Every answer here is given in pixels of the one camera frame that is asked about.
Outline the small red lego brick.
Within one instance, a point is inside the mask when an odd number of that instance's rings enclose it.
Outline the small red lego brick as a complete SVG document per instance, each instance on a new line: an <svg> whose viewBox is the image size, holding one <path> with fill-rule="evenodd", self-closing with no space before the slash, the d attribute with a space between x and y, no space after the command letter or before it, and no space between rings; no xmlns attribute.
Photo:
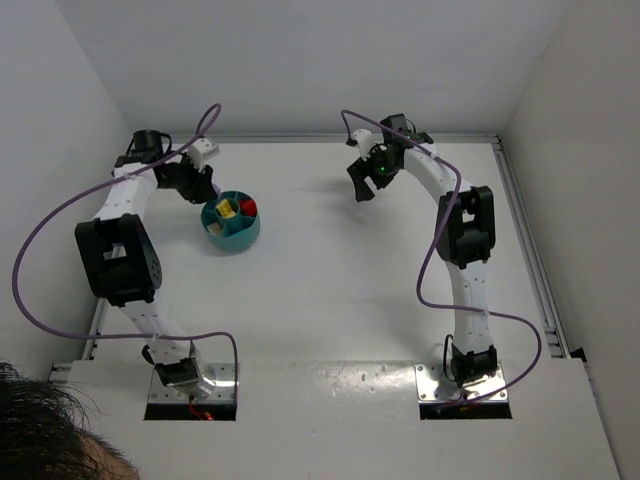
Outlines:
<svg viewBox="0 0 640 480"><path fill-rule="evenodd" d="M239 206L243 216L255 218L258 215L257 205L252 199L240 200Z"/></svg>

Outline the long yellow lego brick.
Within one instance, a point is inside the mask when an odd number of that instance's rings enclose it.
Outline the long yellow lego brick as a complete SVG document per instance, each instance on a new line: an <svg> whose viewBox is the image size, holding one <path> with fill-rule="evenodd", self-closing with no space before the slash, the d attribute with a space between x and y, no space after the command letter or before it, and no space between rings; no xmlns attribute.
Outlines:
<svg viewBox="0 0 640 480"><path fill-rule="evenodd" d="M230 220L238 215L239 205L234 199L222 199L215 206L217 216L222 220Z"/></svg>

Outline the lavender lego brick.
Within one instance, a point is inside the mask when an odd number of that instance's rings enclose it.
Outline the lavender lego brick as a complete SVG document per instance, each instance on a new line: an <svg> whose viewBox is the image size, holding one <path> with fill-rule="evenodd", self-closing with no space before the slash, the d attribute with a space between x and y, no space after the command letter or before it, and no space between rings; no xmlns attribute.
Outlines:
<svg viewBox="0 0 640 480"><path fill-rule="evenodd" d="M222 235L222 227L220 226L219 223L212 223L210 225L207 226L207 230L215 236L221 236Z"/></svg>

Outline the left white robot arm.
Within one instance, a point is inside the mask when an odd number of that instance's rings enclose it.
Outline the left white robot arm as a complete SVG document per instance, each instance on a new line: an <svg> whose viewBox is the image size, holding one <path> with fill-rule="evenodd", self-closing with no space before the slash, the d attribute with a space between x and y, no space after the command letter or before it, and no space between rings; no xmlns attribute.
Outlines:
<svg viewBox="0 0 640 480"><path fill-rule="evenodd" d="M134 133L125 154L112 171L115 184L94 218L77 224L75 239L89 286L98 298L119 308L144 335L143 356L154 366L160 382L189 400L204 400L213 390L194 343L167 314L159 290L161 262L144 227L152 193L177 191L192 204L218 197L208 160L218 145L199 137L178 161L171 138L156 130Z"/></svg>

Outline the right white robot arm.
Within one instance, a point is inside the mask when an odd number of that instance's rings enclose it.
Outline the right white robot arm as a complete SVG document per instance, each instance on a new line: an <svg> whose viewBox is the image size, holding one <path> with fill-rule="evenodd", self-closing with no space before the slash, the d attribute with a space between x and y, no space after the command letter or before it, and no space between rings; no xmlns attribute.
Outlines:
<svg viewBox="0 0 640 480"><path fill-rule="evenodd" d="M376 124L380 142L366 129L347 131L346 144L359 151L347 168L358 202L374 198L404 171L412 175L437 203L436 228L427 259L434 254L449 273L454 311L448 379L458 386L497 371L498 356L488 325L486 264L496 243L494 197L487 186L473 186L442 159L433 139L408 128L402 114Z"/></svg>

